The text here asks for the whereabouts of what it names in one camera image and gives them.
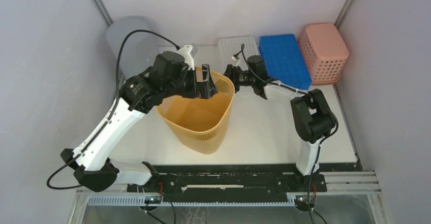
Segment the pink perforated plastic basket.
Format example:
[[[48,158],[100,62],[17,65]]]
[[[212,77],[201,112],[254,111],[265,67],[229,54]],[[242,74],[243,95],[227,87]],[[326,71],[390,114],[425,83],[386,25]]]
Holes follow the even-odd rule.
[[[334,24],[308,25],[298,43],[312,85],[335,84],[340,80],[350,53]]]

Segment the white perforated plastic basket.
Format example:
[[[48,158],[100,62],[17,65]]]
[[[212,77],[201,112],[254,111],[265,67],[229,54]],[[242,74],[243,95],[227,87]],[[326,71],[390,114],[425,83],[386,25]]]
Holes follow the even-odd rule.
[[[244,44],[243,51],[246,58],[260,54],[254,36],[220,39],[217,43],[217,55],[219,61],[217,66],[218,72],[223,73],[226,70],[227,65],[238,66],[242,70],[248,69],[241,54],[238,56],[237,62],[232,59],[232,56],[241,50],[242,44]]]

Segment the grey bin liner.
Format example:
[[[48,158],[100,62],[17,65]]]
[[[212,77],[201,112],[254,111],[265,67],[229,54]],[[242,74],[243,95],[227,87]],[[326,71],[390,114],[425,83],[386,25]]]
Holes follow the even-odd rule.
[[[151,30],[148,20],[142,16],[129,16],[115,21],[106,31],[106,41],[114,54],[118,57],[122,42],[127,34],[134,30]],[[131,35],[122,50],[119,69],[125,79],[136,76],[152,66],[159,54],[158,37],[149,33],[135,33]]]

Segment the yellow ribbed waste bin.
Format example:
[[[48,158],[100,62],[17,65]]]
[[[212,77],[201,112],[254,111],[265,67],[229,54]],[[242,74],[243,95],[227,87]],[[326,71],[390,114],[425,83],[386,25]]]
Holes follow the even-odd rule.
[[[186,99],[175,95],[163,100],[157,112],[186,147],[212,154],[218,150],[229,126],[235,97],[232,81],[215,71],[211,77],[219,92],[211,99]]]

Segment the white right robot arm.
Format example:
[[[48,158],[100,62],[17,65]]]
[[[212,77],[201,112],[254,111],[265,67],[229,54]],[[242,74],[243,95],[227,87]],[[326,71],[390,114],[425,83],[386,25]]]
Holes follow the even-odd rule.
[[[321,90],[301,90],[269,76],[260,55],[250,56],[245,64],[247,70],[227,65],[224,72],[236,91],[242,86],[249,86],[256,95],[266,100],[284,102],[290,99],[294,128],[301,139],[296,162],[300,174],[294,177],[294,186],[299,191],[308,191],[314,185],[312,175],[319,171],[322,144],[337,132],[338,119]]]

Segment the blue compartment tray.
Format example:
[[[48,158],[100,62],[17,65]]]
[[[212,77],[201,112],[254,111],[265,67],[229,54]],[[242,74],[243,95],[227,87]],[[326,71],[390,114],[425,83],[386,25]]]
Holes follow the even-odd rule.
[[[259,52],[270,76],[291,87],[309,89],[312,79],[294,34],[261,36]]]

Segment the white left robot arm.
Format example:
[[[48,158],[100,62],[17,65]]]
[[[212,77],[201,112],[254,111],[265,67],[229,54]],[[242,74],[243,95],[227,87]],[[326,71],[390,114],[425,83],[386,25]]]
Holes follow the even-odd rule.
[[[135,184],[152,192],[158,188],[159,179],[151,164],[115,161],[109,158],[111,151],[165,98],[210,99],[217,93],[208,64],[197,68],[190,54],[165,51],[156,56],[152,66],[126,80],[97,129],[75,149],[65,149],[61,157],[74,169],[78,183],[94,192],[114,184]]]

